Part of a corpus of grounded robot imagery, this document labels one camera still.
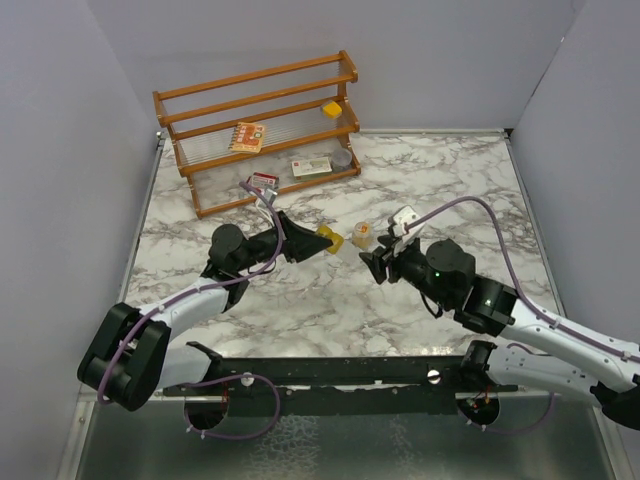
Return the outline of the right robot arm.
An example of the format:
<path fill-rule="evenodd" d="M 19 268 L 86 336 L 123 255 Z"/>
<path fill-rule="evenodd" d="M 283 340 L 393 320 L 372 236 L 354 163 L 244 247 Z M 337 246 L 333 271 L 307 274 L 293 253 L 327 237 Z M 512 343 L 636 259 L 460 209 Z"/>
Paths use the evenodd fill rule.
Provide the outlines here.
<path fill-rule="evenodd" d="M 459 367 L 469 390 L 518 385 L 559 393 L 601 409 L 609 420 L 639 427 L 639 347 L 582 327 L 528 304 L 508 285 L 477 274 L 476 262 L 454 241 L 426 250 L 414 240 L 397 250 L 385 236 L 381 246 L 360 253 L 377 283 L 403 280 L 451 312 L 474 333 L 508 340 L 472 342 Z"/>

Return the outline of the clear pill bottle gold lid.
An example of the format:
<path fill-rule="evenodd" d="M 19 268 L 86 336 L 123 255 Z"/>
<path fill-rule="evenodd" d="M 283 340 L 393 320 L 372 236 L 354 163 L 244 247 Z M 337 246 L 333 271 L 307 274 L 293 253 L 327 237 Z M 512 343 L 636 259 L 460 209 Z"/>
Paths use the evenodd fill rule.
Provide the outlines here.
<path fill-rule="evenodd" d="M 361 250 L 367 250 L 374 240 L 371 225 L 367 222 L 358 222 L 352 232 L 351 242 Z"/>

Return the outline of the yellow weekly pill organizer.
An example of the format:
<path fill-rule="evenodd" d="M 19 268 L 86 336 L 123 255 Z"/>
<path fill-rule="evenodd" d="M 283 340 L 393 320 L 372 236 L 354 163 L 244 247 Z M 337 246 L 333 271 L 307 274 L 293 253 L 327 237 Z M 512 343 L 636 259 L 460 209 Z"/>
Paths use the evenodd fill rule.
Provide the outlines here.
<path fill-rule="evenodd" d="M 331 246 L 326 250 L 332 255 L 336 255 L 344 244 L 344 238 L 326 225 L 321 225 L 316 233 L 331 241 Z"/>

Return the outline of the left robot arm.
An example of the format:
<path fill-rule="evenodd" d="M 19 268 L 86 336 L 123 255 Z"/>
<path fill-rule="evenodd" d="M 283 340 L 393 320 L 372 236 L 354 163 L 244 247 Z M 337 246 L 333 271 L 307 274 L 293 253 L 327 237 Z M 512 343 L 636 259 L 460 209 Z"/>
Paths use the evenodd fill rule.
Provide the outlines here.
<path fill-rule="evenodd" d="M 329 238 L 297 225 L 278 212 L 270 229 L 246 236 L 234 224 L 212 234 L 204 270 L 189 287 L 159 302 L 133 307 L 125 302 L 106 313 L 77 369 L 78 380 L 101 401 L 128 411 L 143 406 L 158 389 L 188 383 L 206 395 L 220 385 L 213 354 L 187 345 L 170 353 L 170 343 L 196 324 L 237 305 L 252 278 L 278 256 L 300 263 L 330 248 Z"/>

